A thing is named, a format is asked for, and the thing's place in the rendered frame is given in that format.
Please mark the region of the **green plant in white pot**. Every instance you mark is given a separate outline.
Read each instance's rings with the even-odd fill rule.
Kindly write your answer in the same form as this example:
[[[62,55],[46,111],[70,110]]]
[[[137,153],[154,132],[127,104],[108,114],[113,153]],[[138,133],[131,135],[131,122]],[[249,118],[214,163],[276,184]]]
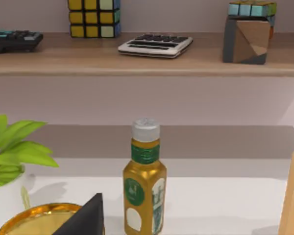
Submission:
[[[30,208],[26,189],[25,164],[58,167],[48,147],[26,137],[46,122],[20,120],[8,124],[0,115],[0,227],[10,218]]]

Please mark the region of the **golden yellow bottle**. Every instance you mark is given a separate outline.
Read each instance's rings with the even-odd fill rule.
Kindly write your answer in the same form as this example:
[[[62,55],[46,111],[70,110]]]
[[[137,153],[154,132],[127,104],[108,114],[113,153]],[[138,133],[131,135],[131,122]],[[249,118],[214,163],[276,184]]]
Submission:
[[[123,170],[124,232],[160,235],[167,168],[160,162],[160,125],[151,118],[132,124],[131,160]]]

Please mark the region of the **white calculator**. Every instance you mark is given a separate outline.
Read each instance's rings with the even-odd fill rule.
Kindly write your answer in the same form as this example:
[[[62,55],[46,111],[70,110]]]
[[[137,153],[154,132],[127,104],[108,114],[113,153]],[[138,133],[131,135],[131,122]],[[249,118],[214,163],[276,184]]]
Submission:
[[[176,58],[192,44],[192,37],[143,34],[118,47],[118,52],[125,55]]]

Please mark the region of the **grey and wooden block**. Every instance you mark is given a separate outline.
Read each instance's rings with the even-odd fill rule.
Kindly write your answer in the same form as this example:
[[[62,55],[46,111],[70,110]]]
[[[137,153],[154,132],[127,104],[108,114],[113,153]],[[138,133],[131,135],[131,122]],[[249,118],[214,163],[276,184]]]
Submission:
[[[228,16],[223,36],[222,61],[265,64],[270,32],[271,26],[265,17]]]

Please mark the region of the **black calculator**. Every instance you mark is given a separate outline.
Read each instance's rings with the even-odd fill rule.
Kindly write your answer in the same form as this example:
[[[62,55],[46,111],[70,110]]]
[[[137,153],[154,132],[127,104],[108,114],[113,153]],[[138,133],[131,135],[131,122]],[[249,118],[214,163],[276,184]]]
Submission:
[[[34,51],[43,40],[41,32],[29,30],[0,30],[0,53]]]

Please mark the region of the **yellow puzzle cube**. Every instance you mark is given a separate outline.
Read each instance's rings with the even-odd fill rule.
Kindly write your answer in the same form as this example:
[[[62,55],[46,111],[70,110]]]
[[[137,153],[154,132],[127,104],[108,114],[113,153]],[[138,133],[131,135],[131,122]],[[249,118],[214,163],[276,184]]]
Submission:
[[[67,0],[72,38],[116,38],[121,0]]]

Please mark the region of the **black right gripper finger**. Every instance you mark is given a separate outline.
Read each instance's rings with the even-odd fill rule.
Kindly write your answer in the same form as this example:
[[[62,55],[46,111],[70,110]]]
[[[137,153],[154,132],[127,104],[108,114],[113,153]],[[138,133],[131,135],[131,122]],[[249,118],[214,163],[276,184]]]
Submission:
[[[104,235],[102,193],[96,193],[52,235]]]

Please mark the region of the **golden trophy cup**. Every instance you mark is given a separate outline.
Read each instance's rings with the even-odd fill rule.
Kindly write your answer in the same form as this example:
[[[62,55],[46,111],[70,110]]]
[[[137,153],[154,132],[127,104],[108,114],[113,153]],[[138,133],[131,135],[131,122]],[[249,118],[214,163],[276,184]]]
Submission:
[[[52,235],[80,208],[74,203],[49,203],[32,207],[4,223],[0,235]]]

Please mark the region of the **light blue puzzle cube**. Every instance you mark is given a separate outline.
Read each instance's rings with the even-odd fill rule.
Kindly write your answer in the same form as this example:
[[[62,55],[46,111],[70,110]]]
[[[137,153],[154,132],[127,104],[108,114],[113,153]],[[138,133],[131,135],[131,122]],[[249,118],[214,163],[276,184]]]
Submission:
[[[229,3],[228,16],[266,18],[270,23],[269,39],[273,37],[277,2],[274,0],[233,0]]]

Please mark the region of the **wooden shelf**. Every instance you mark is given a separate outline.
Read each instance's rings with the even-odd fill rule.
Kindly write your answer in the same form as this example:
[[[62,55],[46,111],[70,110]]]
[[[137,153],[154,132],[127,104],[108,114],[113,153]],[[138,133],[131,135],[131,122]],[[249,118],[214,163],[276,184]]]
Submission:
[[[73,39],[45,33],[35,52],[0,54],[0,76],[294,77],[294,33],[274,35],[264,65],[223,63],[222,33],[192,33],[193,43],[175,59],[119,54],[118,46],[136,36]]]

